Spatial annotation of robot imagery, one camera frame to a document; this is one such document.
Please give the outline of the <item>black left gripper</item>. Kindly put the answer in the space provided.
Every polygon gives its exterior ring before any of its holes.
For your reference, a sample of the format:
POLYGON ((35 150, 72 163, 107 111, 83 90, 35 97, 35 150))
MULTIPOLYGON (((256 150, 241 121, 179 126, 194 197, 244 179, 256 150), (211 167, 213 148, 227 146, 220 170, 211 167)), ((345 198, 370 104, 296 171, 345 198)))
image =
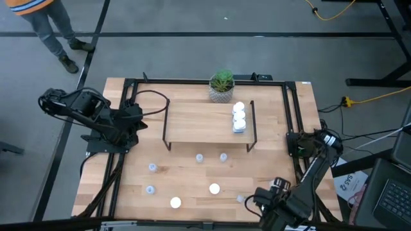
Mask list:
POLYGON ((139 105, 123 106, 120 112, 121 136, 136 136, 140 130, 147 129, 143 121, 143 110, 139 105))

